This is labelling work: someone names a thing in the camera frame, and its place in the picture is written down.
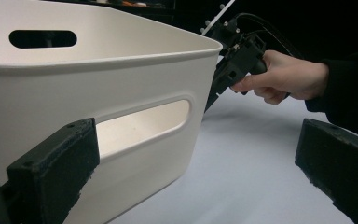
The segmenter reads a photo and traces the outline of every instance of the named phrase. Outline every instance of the white table surface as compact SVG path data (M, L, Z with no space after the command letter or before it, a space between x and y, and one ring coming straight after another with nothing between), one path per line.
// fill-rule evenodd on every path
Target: white table surface
M231 90L205 113L186 172L109 224L350 224L295 165L303 101Z

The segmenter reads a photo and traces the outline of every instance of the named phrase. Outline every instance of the person's arm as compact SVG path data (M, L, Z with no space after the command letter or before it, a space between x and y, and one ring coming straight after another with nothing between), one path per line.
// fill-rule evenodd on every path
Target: person's arm
M267 50L266 73L247 76L234 91L254 90L266 103L280 103L287 92L305 100L311 112L324 112L328 120L358 133L358 53L346 60L313 63Z

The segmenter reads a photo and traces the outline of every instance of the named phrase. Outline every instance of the bin handle hole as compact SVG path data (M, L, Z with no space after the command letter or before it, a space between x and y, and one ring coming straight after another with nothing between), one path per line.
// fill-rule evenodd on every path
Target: bin handle hole
M65 48L77 42L75 33L65 30L15 30L8 39L19 49Z

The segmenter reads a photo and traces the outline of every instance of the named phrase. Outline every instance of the black sleeve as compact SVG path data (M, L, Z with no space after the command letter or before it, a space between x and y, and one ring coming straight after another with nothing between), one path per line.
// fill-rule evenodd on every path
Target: black sleeve
M306 101L310 112L324 112L327 119L358 133L358 53L344 60L322 60L329 67L324 96Z

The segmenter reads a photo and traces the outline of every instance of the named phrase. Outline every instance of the hand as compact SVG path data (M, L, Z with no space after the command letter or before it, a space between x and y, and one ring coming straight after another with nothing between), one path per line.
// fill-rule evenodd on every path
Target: hand
M300 60L275 50L266 50L267 72L246 76L231 87L236 92L254 90L268 104L277 105L286 93L297 100L310 100L324 94L328 67L323 63Z

